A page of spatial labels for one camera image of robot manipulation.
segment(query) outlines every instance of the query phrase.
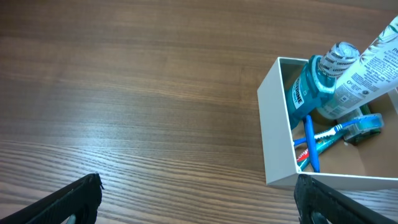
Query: cardboard box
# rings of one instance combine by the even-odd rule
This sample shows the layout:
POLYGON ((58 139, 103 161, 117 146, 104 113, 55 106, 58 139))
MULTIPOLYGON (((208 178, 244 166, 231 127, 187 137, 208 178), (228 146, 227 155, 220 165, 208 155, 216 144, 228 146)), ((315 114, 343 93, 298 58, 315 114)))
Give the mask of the cardboard box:
MULTIPOLYGON (((277 58, 257 91, 267 184, 294 186, 299 174, 310 174, 335 189, 398 188, 398 110, 388 94, 369 104, 373 113, 383 116, 385 126, 380 135, 359 146, 340 140, 320 155, 320 173, 312 172, 311 165, 304 171, 296 165, 296 156, 305 148, 295 150, 292 139, 302 137, 303 127, 300 124, 290 131, 284 89, 291 86, 307 61, 277 58)), ((390 95, 398 99, 394 92, 390 95)), ((316 133, 326 130, 317 128, 316 133)))

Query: mouthwash bottle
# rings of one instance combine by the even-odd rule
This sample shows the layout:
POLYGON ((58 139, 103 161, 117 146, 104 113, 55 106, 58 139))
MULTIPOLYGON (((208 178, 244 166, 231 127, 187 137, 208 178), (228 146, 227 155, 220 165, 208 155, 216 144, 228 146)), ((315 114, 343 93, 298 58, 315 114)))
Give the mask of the mouthwash bottle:
POLYGON ((358 58, 358 49, 347 42, 336 43, 324 56, 312 55, 285 92, 291 129, 312 110, 333 98, 336 79, 358 58))

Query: wooden table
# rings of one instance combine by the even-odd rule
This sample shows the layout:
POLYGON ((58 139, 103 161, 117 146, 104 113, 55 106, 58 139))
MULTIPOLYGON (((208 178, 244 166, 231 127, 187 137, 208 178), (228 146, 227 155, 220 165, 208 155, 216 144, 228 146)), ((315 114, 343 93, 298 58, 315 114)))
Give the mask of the wooden table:
MULTIPOLYGON (((363 51, 398 12, 342 3, 2 1, 0 218, 99 172, 98 223, 296 223, 256 90, 277 56, 363 51)), ((398 191, 345 193, 398 220, 398 191)))

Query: white tube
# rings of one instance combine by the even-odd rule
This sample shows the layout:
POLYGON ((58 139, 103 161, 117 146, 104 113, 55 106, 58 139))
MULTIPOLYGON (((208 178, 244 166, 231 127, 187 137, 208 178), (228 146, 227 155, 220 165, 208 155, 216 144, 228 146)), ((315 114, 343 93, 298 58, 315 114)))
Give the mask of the white tube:
POLYGON ((337 79, 333 99, 317 108, 337 119, 398 86, 398 16, 337 79))

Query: toothpaste tube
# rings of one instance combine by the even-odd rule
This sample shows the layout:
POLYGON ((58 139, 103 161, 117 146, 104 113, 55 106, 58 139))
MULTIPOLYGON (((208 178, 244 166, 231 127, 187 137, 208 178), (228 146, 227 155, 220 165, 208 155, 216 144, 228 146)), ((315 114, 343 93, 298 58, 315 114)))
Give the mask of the toothpaste tube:
MULTIPOLYGON (((327 148, 329 148, 332 144, 337 142, 341 137, 343 137, 347 133, 347 130, 341 130, 333 136, 326 137, 323 139, 319 139, 317 141, 317 153, 320 155, 323 153, 327 148)), ((310 163, 308 149, 304 150, 301 155, 297 158, 297 165, 300 167, 301 171, 303 171, 310 163)))

